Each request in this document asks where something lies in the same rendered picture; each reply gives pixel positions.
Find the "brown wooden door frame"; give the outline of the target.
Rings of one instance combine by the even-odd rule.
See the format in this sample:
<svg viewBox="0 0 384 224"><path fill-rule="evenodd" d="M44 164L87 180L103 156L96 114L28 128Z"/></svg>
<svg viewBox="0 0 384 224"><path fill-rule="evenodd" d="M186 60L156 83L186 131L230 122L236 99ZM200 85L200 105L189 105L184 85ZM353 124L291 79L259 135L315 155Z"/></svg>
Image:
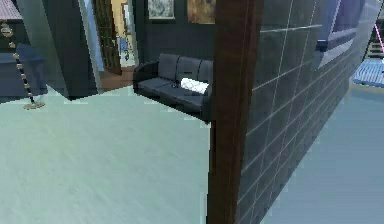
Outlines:
<svg viewBox="0 0 384 224"><path fill-rule="evenodd" d="M218 0L206 224L235 224L265 0Z"/></svg>

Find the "black sofa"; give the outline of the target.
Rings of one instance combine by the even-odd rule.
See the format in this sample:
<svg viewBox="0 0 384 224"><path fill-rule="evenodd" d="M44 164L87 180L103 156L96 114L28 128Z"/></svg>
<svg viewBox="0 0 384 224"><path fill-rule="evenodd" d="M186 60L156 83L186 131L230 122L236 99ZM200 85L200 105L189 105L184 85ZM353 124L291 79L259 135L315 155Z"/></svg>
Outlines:
<svg viewBox="0 0 384 224"><path fill-rule="evenodd" d="M213 65L210 60L162 53L158 60L142 63L134 69L133 90L209 123L212 120ZM209 87L203 94L183 89L180 86L183 78L208 83Z"/></svg>

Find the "grey framed picture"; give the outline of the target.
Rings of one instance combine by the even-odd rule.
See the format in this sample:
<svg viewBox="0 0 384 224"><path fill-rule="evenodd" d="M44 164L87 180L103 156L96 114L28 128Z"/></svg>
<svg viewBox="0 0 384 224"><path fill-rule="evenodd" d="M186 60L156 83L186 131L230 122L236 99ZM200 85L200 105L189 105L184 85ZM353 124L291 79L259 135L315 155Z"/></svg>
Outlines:
<svg viewBox="0 0 384 224"><path fill-rule="evenodd" d="M174 19L174 0L148 0L150 19Z"/></svg>

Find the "beaded floor lamp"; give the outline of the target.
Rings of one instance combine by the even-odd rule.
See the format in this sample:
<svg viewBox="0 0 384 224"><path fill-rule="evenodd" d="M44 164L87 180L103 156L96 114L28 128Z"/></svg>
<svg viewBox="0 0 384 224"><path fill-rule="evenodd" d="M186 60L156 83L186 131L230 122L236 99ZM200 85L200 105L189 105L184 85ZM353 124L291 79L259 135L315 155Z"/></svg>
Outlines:
<svg viewBox="0 0 384 224"><path fill-rule="evenodd" d="M21 79L23 80L23 86L27 93L27 96L30 100L28 104L25 104L23 108L25 110L32 110L32 109L38 109L45 106L44 102L41 101L35 101L34 100L34 94L32 93L31 86L28 82L27 75L24 72L24 65L20 61L20 55L16 52L16 43L14 42L14 32L12 28L7 24L6 19L0 19L0 33L7 39L8 46L12 50L12 56L15 59L16 62L16 68L20 74Z"/></svg>

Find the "white pillow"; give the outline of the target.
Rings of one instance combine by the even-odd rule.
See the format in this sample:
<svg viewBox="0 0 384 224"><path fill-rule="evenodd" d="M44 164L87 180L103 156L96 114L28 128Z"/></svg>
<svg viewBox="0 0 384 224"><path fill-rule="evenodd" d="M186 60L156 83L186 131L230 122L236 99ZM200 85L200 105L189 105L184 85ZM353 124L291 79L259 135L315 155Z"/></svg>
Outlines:
<svg viewBox="0 0 384 224"><path fill-rule="evenodd" d="M209 84L208 83L204 83L204 82L200 82L200 81L197 81L197 80L193 80L193 79L190 79L190 78L183 78L180 81L180 86L183 89L203 94L206 91L206 89L209 87Z"/></svg>

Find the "blue slatted mat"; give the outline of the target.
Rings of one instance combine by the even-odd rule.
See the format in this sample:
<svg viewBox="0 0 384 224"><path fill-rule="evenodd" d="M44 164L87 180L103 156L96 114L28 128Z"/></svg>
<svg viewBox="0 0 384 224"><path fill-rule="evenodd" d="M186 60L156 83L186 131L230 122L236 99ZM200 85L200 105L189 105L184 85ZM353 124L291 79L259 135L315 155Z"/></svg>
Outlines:
<svg viewBox="0 0 384 224"><path fill-rule="evenodd" d="M365 59L355 71L352 81L355 84L384 88L384 61Z"/></svg>

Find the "dark brown room door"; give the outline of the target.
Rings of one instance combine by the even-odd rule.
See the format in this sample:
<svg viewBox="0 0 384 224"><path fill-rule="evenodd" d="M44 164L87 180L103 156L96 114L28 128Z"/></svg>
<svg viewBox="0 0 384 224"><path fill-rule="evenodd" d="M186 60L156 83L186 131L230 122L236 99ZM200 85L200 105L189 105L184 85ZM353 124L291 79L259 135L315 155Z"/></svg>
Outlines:
<svg viewBox="0 0 384 224"><path fill-rule="evenodd" d="M107 72L121 75L111 0L92 0L101 57Z"/></svg>

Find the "brown framed picture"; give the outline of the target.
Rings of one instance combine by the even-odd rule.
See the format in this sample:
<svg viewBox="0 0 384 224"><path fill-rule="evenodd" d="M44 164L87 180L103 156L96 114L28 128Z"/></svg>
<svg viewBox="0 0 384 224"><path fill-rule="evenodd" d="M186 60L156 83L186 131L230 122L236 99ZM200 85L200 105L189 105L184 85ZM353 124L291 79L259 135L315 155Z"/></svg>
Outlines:
<svg viewBox="0 0 384 224"><path fill-rule="evenodd" d="M216 0L187 0L188 21L194 24L214 24Z"/></svg>

